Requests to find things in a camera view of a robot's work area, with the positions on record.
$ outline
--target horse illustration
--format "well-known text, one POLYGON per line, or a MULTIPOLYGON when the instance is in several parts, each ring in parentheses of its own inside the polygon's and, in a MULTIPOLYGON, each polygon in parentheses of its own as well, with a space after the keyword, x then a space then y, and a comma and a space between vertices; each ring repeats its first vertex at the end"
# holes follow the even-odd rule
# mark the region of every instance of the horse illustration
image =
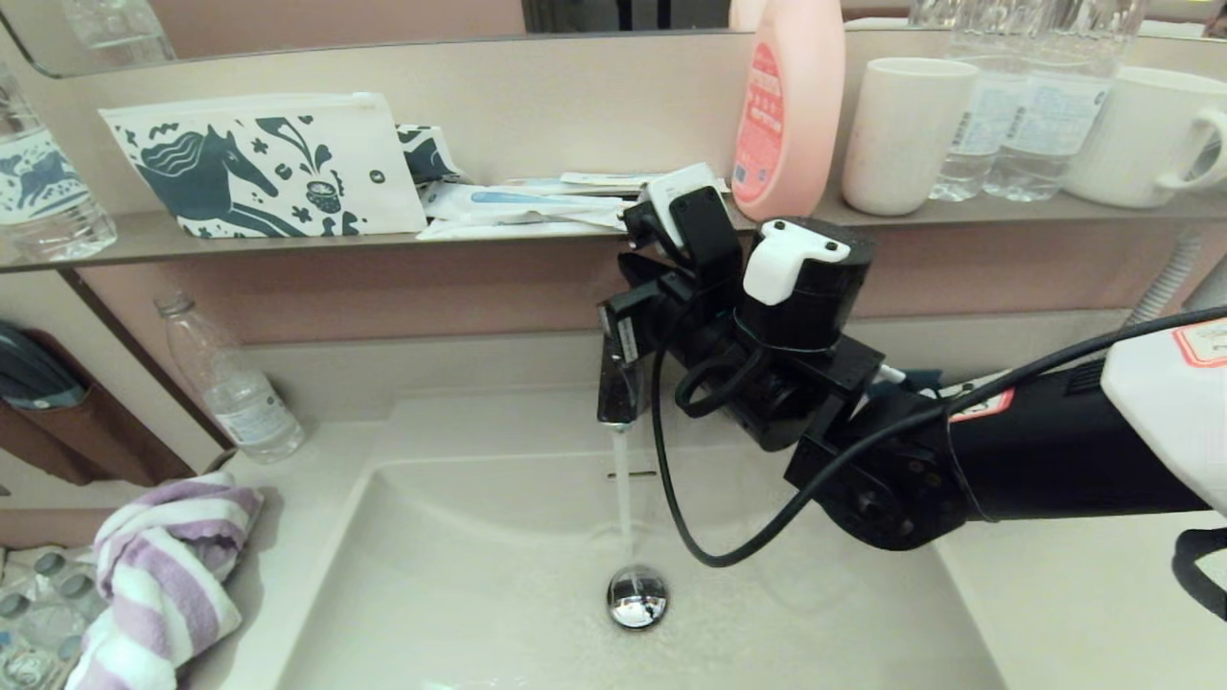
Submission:
MULTIPOLYGON (((9 177, 16 177, 21 180, 21 198, 17 200, 18 209, 23 209, 26 204, 33 205, 43 196, 50 187, 59 184, 65 180, 74 180, 80 183, 81 177, 70 169, 64 169, 67 165, 67 158, 64 153, 59 151, 49 151, 45 156, 36 161, 29 169, 23 173, 17 173, 17 166, 22 162, 22 156, 12 156, 11 158, 5 158, 0 161, 0 172, 7 174, 9 177)), ((69 200, 75 200, 83 195, 85 190, 81 189, 79 193, 72 194, 69 200)))
POLYGON ((145 165, 136 169, 177 216, 220 220, 267 237, 303 237, 282 219, 231 198, 229 176, 255 184, 269 196, 277 195, 277 188, 239 151, 233 133, 222 138, 212 126, 205 134, 189 131, 141 151, 141 162, 145 165))

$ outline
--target purple and white towel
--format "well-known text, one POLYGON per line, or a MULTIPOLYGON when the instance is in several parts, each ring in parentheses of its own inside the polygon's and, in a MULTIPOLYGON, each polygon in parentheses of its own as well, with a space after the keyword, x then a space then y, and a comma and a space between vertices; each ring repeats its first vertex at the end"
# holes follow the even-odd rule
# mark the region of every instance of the purple and white towel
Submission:
POLYGON ((110 602, 86 635, 69 690, 173 690, 175 669, 243 618, 222 588, 264 497, 217 471, 155 489, 94 539, 110 602))

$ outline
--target white sink basin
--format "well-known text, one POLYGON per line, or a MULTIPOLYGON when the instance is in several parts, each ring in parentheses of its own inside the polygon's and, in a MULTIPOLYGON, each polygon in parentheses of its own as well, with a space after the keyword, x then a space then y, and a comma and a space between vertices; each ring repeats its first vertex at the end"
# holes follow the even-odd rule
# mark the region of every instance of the white sink basin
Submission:
MULTIPOLYGON (((709 550, 742 541, 793 494, 787 454, 671 460, 709 550)), ((811 506, 750 561, 709 570, 654 478, 632 483, 636 560, 664 573, 669 613, 618 629, 605 589, 628 564, 609 467, 572 454, 372 470, 280 688, 1004 688, 934 551, 875 551, 811 506)))

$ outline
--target pink wall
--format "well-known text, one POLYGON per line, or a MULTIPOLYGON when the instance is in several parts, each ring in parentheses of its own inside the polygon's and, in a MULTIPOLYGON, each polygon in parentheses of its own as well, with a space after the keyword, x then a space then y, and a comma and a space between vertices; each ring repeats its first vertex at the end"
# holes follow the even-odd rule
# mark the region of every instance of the pink wall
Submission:
MULTIPOLYGON (((1131 307, 1174 236, 1108 225, 882 231, 856 316, 1131 307)), ((595 329, 596 303, 625 289, 621 250, 614 239, 434 244, 81 273, 166 365, 151 300, 168 285, 250 344, 595 329)), ((1227 226, 1207 227, 1195 280, 1225 253, 1227 226)))
POLYGON ((524 33, 520 0, 151 0, 150 4, 180 58, 524 33))
POLYGON ((114 511, 0 511, 0 546, 32 549, 58 544, 88 546, 114 511))

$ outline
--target countertop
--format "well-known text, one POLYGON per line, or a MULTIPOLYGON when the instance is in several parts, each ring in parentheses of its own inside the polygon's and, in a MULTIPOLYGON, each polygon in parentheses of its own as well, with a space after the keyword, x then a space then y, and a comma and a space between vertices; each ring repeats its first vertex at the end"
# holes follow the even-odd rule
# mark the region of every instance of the countertop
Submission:
MULTIPOLYGON (((541 390, 423 397, 398 405, 398 424, 324 425, 277 464, 236 457, 226 469, 267 497, 228 582, 245 620, 194 662, 190 688, 277 688, 328 565, 321 545, 344 527, 366 469, 413 458, 607 448, 591 420, 594 392, 573 395, 569 404, 541 390)), ((745 443, 719 417, 666 420, 671 444, 745 443)), ((632 432, 632 447, 645 447, 645 427, 632 432)), ((944 539, 939 552, 1011 690, 1218 686, 1222 672, 1211 659, 1227 649, 1227 626, 1188 599, 1166 570, 1180 529, 1222 522, 1193 513, 971 524, 944 539)), ((1227 572, 1223 560, 1211 572, 1227 572)))
POLYGON ((243 561, 227 581, 243 625, 190 662, 191 690, 272 690, 314 598, 345 501, 371 462, 382 422, 326 424, 293 455, 263 465, 239 453, 226 470, 265 496, 243 561))

